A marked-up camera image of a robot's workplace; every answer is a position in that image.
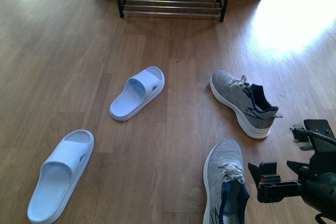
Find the black metal shoe rack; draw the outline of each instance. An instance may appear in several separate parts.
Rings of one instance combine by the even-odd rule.
[[[228,0],[117,0],[120,17],[124,14],[154,14],[217,17],[223,22]]]

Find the gray knit sneaker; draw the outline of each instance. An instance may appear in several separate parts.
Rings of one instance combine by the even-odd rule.
[[[246,82],[246,76],[241,79],[218,70],[210,79],[214,96],[222,104],[231,108],[237,116],[243,131],[252,138],[268,136],[279,108],[268,103],[262,86]]]
[[[244,224],[250,195],[237,142],[223,140],[210,151],[203,169],[206,209],[203,224]]]

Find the black cable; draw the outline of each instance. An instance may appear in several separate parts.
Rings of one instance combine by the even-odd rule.
[[[298,131],[300,133],[303,133],[305,136],[317,137],[317,138],[319,138],[321,140],[324,140],[324,141],[326,141],[326,142],[328,142],[328,143],[333,144],[333,145],[336,146],[336,141],[334,139],[332,139],[332,138],[330,138],[328,136],[324,136],[324,135],[322,135],[320,133],[317,133],[315,131],[311,131],[311,130],[309,130],[309,131],[307,131],[307,130],[298,130],[298,129],[296,129],[296,131]]]

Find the white shoelace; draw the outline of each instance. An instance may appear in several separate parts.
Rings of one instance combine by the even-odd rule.
[[[223,176],[222,182],[230,182],[233,180],[237,180],[241,184],[245,183],[245,179],[243,176],[243,168],[236,163],[225,163],[219,165],[218,168],[222,169],[221,173]]]
[[[246,82],[247,78],[246,76],[242,76],[241,79],[232,79],[230,82],[229,82],[229,85],[230,85],[230,88],[234,87],[234,86],[243,86],[244,83]]]

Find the slipper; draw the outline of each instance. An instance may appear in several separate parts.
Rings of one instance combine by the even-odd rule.
[[[148,67],[127,80],[122,93],[112,102],[110,115],[117,121],[126,121],[160,94],[164,75],[158,67]]]
[[[93,135],[85,130],[66,135],[40,168],[27,215],[31,223],[53,223],[63,212],[89,162]]]

